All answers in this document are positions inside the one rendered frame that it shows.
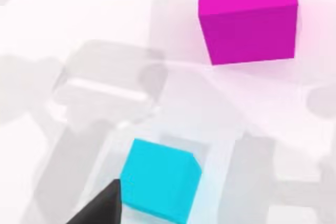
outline blue block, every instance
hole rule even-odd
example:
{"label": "blue block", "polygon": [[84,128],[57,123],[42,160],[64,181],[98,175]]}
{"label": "blue block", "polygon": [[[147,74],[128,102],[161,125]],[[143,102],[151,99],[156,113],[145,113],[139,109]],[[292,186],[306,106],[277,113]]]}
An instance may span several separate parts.
{"label": "blue block", "polygon": [[135,139],[120,176],[122,202],[186,224],[202,170],[190,152]]}

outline magenta cube front face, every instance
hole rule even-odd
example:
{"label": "magenta cube front face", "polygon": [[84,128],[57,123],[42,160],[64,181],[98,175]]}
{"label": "magenta cube front face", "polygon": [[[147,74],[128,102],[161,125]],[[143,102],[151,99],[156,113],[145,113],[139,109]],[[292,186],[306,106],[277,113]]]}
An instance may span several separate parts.
{"label": "magenta cube front face", "polygon": [[199,0],[214,65],[295,55],[298,0]]}

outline pink block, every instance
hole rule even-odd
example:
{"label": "pink block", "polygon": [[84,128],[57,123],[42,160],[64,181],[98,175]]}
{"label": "pink block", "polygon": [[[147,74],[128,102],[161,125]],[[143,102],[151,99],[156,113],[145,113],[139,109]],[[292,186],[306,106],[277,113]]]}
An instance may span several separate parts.
{"label": "pink block", "polygon": [[198,0],[212,64],[293,58],[298,0]]}

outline black object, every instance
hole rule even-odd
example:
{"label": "black object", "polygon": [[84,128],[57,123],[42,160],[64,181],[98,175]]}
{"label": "black object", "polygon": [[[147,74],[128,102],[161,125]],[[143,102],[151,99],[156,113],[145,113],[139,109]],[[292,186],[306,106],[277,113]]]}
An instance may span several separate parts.
{"label": "black object", "polygon": [[113,180],[67,224],[120,224],[121,185]]}

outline cube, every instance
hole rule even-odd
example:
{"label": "cube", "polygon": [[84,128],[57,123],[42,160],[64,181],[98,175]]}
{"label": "cube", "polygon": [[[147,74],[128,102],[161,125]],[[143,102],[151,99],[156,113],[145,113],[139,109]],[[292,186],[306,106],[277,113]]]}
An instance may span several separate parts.
{"label": "cube", "polygon": [[201,174],[192,153],[135,139],[120,176],[122,203],[185,224]]}
{"label": "cube", "polygon": [[213,65],[295,55],[298,0],[198,0]]}

